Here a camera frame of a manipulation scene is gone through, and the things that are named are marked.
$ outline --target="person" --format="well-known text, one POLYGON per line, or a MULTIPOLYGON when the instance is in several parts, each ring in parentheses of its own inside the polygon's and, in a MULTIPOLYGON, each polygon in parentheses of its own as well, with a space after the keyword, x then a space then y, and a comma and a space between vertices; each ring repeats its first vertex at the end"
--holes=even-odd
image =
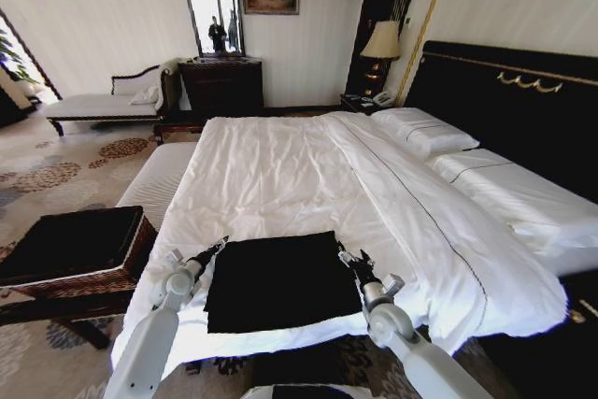
POLYGON ((238 36, 236 32, 236 14, 233 9, 231 9, 231 21, 228 24, 228 42, 231 49, 235 48, 235 51, 239 51, 238 36))
POLYGON ((216 21, 216 16, 212 16, 212 24, 209 26, 207 30, 207 35, 212 39, 214 43, 214 51, 216 53, 224 53, 224 39, 226 39, 226 32, 224 31, 224 27, 218 25, 216 21))

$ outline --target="white robotic arm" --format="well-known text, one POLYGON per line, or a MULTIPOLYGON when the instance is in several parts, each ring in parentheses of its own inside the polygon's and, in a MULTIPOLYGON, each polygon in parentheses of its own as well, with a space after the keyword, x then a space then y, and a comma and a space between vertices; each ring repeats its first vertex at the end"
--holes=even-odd
POLYGON ((213 255, 228 236, 196 257, 182 262, 177 249, 168 257, 174 272, 164 277, 154 292, 154 310, 133 330, 121 359, 107 384, 104 399, 151 398, 160 385, 178 328, 178 311, 213 255))
POLYGON ((392 298, 404 285, 400 278, 390 275, 385 287, 374 276, 374 264, 363 250, 359 259, 340 245, 339 257, 359 281, 370 338, 380 348, 394 352, 421 397, 491 399, 452 357, 415 331, 409 316, 394 304, 392 298))
MULTIPOLYGON (((155 308, 134 329, 119 360, 104 399, 151 398, 156 392, 178 328, 178 310, 190 297, 193 286, 211 257, 224 248, 228 237, 182 263, 178 251, 170 254, 175 269, 164 278, 155 295, 155 308)), ((486 399, 491 396, 445 351, 428 343, 413 329, 411 319, 393 303, 403 286, 389 277, 385 287, 374 276, 373 263, 362 251, 356 258, 340 245, 340 259, 353 270, 363 293, 363 314, 368 334, 381 348, 399 358, 405 374, 424 399, 486 399)))

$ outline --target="white pillow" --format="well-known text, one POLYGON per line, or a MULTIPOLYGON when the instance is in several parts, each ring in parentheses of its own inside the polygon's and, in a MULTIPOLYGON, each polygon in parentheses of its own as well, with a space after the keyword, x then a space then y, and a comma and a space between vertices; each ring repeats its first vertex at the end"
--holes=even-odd
POLYGON ((152 84, 151 86, 138 91, 129 102, 129 105, 149 105, 156 103, 157 101, 158 86, 152 84))
POLYGON ((479 145, 469 134, 415 107, 396 107, 372 114, 399 144, 423 161, 435 154, 474 149, 479 145))
POLYGON ((484 149, 441 155, 430 166, 538 254, 598 250, 598 205, 536 173, 484 149))

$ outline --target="bedside table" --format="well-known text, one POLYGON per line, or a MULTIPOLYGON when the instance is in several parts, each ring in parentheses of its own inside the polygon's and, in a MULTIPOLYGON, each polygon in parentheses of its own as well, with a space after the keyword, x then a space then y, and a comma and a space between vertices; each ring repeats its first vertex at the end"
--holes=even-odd
POLYGON ((371 115, 382 109, 389 109, 390 107, 379 107, 373 103, 365 103, 361 98, 353 100, 352 95, 340 94, 340 104, 343 110, 349 112, 362 112, 365 115, 371 115))

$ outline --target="patterned carpet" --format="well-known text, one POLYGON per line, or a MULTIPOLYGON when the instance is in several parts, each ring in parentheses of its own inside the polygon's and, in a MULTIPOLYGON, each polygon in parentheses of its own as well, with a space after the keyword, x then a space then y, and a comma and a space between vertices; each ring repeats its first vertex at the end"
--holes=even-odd
MULTIPOLYGON (((36 113, 0 129, 0 259, 41 215, 113 207, 155 149, 149 124, 67 123, 64 130, 59 138, 36 113)), ((197 135, 166 138, 183 140, 197 135)), ((20 299, 0 294, 0 304, 20 299)), ((121 317, 95 323, 113 338, 121 317)), ((0 327, 0 398, 101 398, 108 354, 50 321, 0 327)), ((516 397, 475 341, 456 358, 494 397, 516 397)), ((307 349, 180 366, 155 397, 234 399, 273 382, 359 385, 391 399, 419 397, 391 354, 368 338, 348 336, 307 349)))

